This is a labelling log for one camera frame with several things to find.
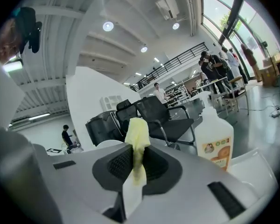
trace microfiber towel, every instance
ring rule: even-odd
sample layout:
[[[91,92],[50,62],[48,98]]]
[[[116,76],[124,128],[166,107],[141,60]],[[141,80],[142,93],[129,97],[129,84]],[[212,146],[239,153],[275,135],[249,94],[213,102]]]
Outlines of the microfiber towel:
[[[147,122],[140,118],[131,118],[126,134],[126,143],[133,146],[133,180],[137,184],[145,178],[146,173],[142,165],[144,148],[150,145]]]

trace ceiling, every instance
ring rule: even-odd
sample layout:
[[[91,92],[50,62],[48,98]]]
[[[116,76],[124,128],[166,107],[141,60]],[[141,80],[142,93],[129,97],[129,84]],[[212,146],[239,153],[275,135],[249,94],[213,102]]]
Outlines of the ceiling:
[[[166,21],[156,1],[23,0],[19,6],[34,8],[36,20],[43,27],[38,53],[26,46],[22,56],[24,68],[10,72],[26,93],[13,121],[45,112],[68,112],[65,78],[74,74],[76,65],[90,67],[123,83],[135,72],[151,72],[154,57],[163,63],[173,58],[174,53],[165,50],[164,43],[170,45],[173,36],[194,34],[189,2],[176,0],[180,11],[177,19],[181,21],[180,28],[173,30],[176,21]],[[114,24],[110,32],[102,28],[106,21]],[[148,51],[141,53],[144,44]]]

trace table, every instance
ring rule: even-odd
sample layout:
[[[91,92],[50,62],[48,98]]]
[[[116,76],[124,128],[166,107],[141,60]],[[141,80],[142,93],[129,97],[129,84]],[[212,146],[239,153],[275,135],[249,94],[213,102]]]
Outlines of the table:
[[[208,87],[208,86],[210,86],[210,85],[212,85],[212,84],[214,84],[214,83],[216,83],[216,82],[221,82],[221,83],[222,83],[225,92],[215,95],[213,89],[210,89],[210,96],[211,96],[211,101],[212,101],[213,107],[215,107],[215,100],[216,100],[218,97],[221,97],[221,96],[223,96],[223,95],[228,94],[227,87],[226,87],[225,84],[224,84],[224,80],[225,80],[225,79],[228,81],[227,77],[224,77],[224,78],[221,78],[221,79],[219,79],[219,80],[214,80],[214,81],[212,81],[212,82],[210,82],[210,83],[208,83],[208,84],[205,84],[205,85],[200,86],[200,87],[197,88],[197,89],[201,89],[201,91],[203,91],[203,88],[206,88],[206,87]]]

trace fluorescent light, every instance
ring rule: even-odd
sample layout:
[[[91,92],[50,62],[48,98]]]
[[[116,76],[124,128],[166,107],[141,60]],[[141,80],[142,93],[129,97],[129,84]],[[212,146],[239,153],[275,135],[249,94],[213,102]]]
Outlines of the fluorescent light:
[[[6,72],[11,72],[14,70],[20,70],[23,68],[22,62],[17,61],[17,62],[11,62],[11,63],[7,63],[3,66],[3,69]]]
[[[14,60],[14,59],[16,59],[16,58],[17,58],[17,56],[13,56],[13,57],[11,57],[9,60],[12,61],[12,60]]]
[[[46,117],[50,115],[49,113],[46,113],[46,114],[41,114],[41,115],[38,115],[38,116],[34,116],[34,117],[31,117],[29,118],[29,120],[34,120],[34,119],[39,119],[39,118],[42,118],[42,117]]]
[[[112,31],[113,27],[114,27],[114,24],[113,24],[112,22],[110,22],[110,21],[107,21],[107,22],[105,22],[105,23],[103,24],[103,29],[104,29],[104,31],[106,31],[106,32]]]
[[[146,52],[147,51],[147,47],[142,47],[141,48],[141,52],[143,53],[143,52]]]
[[[178,23],[175,23],[173,26],[172,26],[173,30],[176,30],[179,28],[179,24]]]

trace gray floor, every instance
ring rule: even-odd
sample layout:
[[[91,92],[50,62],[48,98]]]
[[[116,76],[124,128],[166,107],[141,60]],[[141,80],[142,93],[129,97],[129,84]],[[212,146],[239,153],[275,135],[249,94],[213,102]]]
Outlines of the gray floor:
[[[247,91],[249,108],[251,110],[262,110],[273,104],[280,106],[279,92],[279,88],[254,86]],[[202,122],[202,118],[198,116],[203,109],[201,101],[188,102],[185,103],[184,106],[187,108],[190,117],[195,120],[193,125],[195,128]],[[223,112],[219,114],[219,117],[225,119],[234,127],[232,157],[237,157],[250,150],[259,148],[273,172],[278,177],[280,172],[280,116],[277,118],[269,116],[270,113],[274,111],[273,107],[268,107],[262,111],[250,111],[250,114],[247,115],[247,110],[245,110],[247,108],[245,97],[239,100],[239,108],[239,112],[234,111],[230,113],[229,116],[226,115],[224,108],[217,108],[218,113],[223,110]],[[174,119],[184,119],[186,117],[182,110],[173,111],[171,115]],[[181,139],[192,139],[191,131],[188,130]],[[192,153],[192,149],[192,147],[181,145],[181,150],[183,152]]]

